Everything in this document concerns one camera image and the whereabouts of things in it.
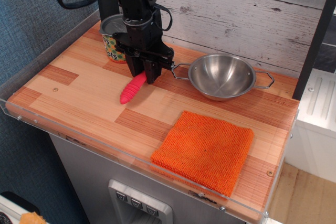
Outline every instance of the wooden floor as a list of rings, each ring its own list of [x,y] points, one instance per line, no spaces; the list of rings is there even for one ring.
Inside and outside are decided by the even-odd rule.
[[[336,183],[284,164],[270,218],[283,224],[332,224],[335,213]]]

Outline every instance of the metal lid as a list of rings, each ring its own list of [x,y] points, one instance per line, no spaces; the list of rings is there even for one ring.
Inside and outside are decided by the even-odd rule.
[[[104,19],[100,24],[102,35],[112,36],[114,33],[127,33],[126,25],[122,21],[122,14],[116,14]]]

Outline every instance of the wooden countertop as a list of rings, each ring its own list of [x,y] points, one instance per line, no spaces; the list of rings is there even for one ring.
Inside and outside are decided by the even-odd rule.
[[[231,196],[247,208],[225,199],[221,202],[217,198],[216,202],[242,219],[258,222],[260,215],[249,208],[266,211],[299,105],[291,99],[297,80],[272,73],[275,83],[270,89],[251,89],[235,99],[216,102],[202,96],[189,81],[176,80],[170,71],[163,70],[153,85],[145,84],[131,102],[121,105],[120,93],[132,76],[126,64],[114,63],[107,57],[99,25],[94,25],[8,99],[9,112],[158,177],[149,168],[150,156],[183,110],[249,127],[255,138]],[[192,62],[204,55],[169,46],[175,50],[176,63]],[[183,67],[178,70],[178,74],[185,73]],[[267,75],[257,74],[256,85],[268,83]],[[190,189],[171,178],[163,181]]]

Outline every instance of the screw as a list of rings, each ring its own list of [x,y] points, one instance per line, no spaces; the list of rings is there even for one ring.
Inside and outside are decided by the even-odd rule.
[[[266,174],[269,177],[273,177],[273,175],[274,175],[274,173],[271,170],[268,170]]]

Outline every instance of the stainless steel bowl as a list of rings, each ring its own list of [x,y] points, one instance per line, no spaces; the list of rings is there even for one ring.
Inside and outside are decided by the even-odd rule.
[[[190,65],[188,78],[175,75],[174,69],[180,65]],[[265,71],[256,71],[241,58],[229,54],[211,54],[198,58],[193,63],[180,63],[172,68],[177,79],[189,80],[192,85],[209,99],[223,101],[238,97],[251,88],[267,89],[274,78]],[[271,84],[266,87],[254,86],[256,72],[266,73]]]

